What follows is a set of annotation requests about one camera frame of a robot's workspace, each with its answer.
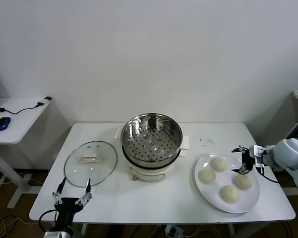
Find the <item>metal pot rim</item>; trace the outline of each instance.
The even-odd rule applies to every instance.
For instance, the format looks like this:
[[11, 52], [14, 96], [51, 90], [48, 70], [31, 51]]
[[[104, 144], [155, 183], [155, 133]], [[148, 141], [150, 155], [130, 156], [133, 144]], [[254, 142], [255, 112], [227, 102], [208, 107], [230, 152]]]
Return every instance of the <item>metal pot rim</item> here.
[[[137, 120], [137, 119], [139, 119], [139, 118], [141, 118], [141, 117], [146, 117], [146, 116], [158, 116], [158, 117], [166, 118], [166, 119], [170, 120], [171, 122], [173, 122], [175, 125], [178, 126], [179, 131], [180, 131], [180, 137], [181, 137], [181, 138], [180, 138], [180, 144], [179, 144], [178, 148], [176, 149], [176, 151], [177, 151], [176, 154], [178, 155], [179, 150], [180, 150], [180, 147], [181, 147], [181, 143], [182, 143], [182, 140], [183, 140], [182, 129], [181, 129], [180, 125], [179, 125], [174, 119], [172, 119], [172, 118], [170, 118], [170, 117], [168, 117], [168, 116], [166, 116], [166, 115], [158, 114], [158, 113], [146, 113], [146, 114], [141, 114], [141, 115], [139, 115], [139, 116], [137, 116], [137, 117], [132, 118], [131, 120], [129, 120], [129, 121], [124, 125], [124, 127], [123, 127], [123, 129], [122, 129], [122, 131], [121, 131], [121, 137], [120, 137], [120, 138], [121, 138], [120, 140], [121, 140], [122, 147], [123, 147], [124, 151], [125, 151], [125, 145], [124, 145], [124, 140], [123, 140], [123, 139], [124, 139], [123, 134], [124, 134], [125, 129], [126, 129], [127, 126], [128, 126], [129, 124], [131, 124], [133, 121], [135, 121], [135, 120]], [[126, 154], [128, 157], [132, 157], [133, 159], [135, 159], [135, 160], [137, 160], [137, 161], [143, 162], [142, 160], [140, 160], [140, 159], [138, 159], [138, 158], [132, 156], [132, 155], [129, 154], [128, 152], [125, 152], [125, 154]], [[164, 161], [165, 161], [165, 160], [168, 160], [168, 159], [170, 159], [170, 158], [172, 158], [173, 156], [174, 156], [174, 154], [169, 155], [167, 158], [164, 159]]]

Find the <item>white wall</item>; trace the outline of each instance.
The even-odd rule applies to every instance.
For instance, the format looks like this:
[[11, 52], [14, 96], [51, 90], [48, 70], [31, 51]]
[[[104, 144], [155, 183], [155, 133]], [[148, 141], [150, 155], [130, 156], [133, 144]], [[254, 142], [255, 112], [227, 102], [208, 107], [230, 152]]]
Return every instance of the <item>white wall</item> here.
[[260, 138], [298, 89], [298, 0], [0, 1], [0, 86], [70, 124], [160, 112]]

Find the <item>blue mouse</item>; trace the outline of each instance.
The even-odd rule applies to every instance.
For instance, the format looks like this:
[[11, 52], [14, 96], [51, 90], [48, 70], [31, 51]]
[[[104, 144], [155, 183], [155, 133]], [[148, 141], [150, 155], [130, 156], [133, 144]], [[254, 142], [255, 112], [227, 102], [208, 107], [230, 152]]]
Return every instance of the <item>blue mouse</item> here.
[[0, 131], [5, 130], [9, 123], [11, 121], [11, 118], [0, 118]]

